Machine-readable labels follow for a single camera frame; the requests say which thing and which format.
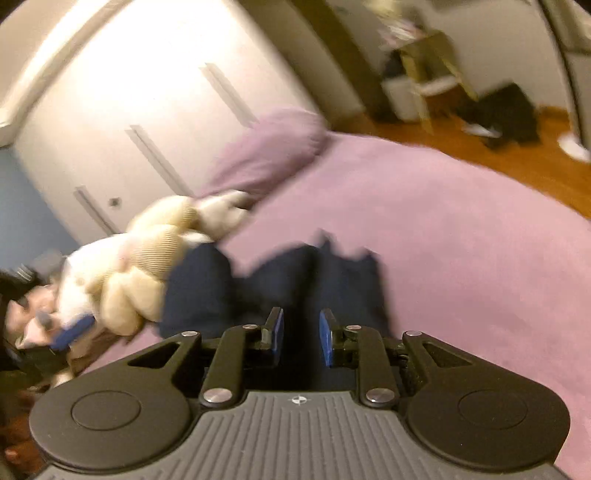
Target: gray ridged platform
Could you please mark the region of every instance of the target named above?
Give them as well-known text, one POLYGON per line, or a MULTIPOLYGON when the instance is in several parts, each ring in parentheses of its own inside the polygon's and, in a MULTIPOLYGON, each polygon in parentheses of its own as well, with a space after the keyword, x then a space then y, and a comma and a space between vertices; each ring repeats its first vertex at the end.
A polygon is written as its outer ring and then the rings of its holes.
POLYGON ((173 453, 136 471, 81 475, 49 467, 39 480, 565 480, 550 465, 494 475, 446 463, 417 445, 397 415, 349 393, 250 393, 201 417, 173 453))

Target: white wardrobe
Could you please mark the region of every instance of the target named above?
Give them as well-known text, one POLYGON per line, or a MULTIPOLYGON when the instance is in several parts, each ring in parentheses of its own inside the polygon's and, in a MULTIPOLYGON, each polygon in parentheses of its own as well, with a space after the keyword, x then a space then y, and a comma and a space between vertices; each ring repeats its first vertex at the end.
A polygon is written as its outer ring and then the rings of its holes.
POLYGON ((223 147, 282 106, 316 110, 231 0, 134 0, 63 69, 14 148, 86 244, 197 193, 223 147))

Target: pink bedspread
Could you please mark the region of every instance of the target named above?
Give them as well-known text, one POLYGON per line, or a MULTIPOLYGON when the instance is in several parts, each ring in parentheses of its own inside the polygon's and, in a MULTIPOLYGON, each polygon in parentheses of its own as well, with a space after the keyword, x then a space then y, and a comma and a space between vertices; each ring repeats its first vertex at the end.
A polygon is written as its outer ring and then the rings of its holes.
POLYGON ((437 151, 334 135, 225 250, 247 270, 294 241, 314 241, 319 229, 342 253, 380 255, 394 334, 423 330, 559 393, 571 430, 557 465, 574 480, 591 478, 586 219, 437 151))

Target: wooden chair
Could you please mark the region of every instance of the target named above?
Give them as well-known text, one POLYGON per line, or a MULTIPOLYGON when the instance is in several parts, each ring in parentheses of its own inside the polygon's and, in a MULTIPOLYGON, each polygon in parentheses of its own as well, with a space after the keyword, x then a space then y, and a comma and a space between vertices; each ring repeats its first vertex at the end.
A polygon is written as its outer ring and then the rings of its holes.
POLYGON ((465 81, 453 46, 447 35, 433 31, 424 38, 400 48, 402 64, 411 79, 413 96, 423 128, 433 133, 431 116, 426 99, 460 86, 476 100, 476 93, 465 81))

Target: pink pillow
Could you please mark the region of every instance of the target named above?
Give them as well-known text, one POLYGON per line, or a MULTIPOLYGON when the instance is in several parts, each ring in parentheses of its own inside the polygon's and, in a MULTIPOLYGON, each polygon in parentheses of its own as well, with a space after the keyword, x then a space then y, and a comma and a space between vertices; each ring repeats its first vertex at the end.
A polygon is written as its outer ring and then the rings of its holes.
POLYGON ((240 190, 249 193, 256 203, 313 162, 327 133, 320 115, 296 109, 277 110, 226 147, 199 196, 240 190))

